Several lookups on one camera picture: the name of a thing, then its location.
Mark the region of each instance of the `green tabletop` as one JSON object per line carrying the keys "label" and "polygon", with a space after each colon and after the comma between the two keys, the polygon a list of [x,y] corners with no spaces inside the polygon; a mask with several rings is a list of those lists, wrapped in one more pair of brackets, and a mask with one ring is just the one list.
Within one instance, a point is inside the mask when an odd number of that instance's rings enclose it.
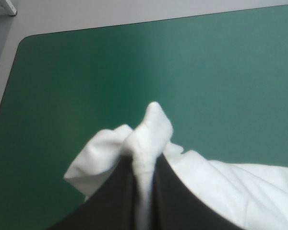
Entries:
{"label": "green tabletop", "polygon": [[0,230],[80,205],[71,161],[150,101],[185,150],[288,167],[288,5],[25,38],[0,106]]}

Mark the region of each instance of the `white towel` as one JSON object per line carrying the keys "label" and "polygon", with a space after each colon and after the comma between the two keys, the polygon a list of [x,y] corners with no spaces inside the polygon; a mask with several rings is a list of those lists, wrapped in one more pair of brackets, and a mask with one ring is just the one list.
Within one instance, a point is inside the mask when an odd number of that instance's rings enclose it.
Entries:
{"label": "white towel", "polygon": [[215,212],[247,230],[288,230],[288,168],[208,161],[172,144],[172,125],[160,105],[150,103],[142,123],[99,131],[68,168],[64,179],[91,196],[115,168],[120,154],[133,157],[140,200],[137,230],[146,230],[156,158],[164,153],[185,186]]}

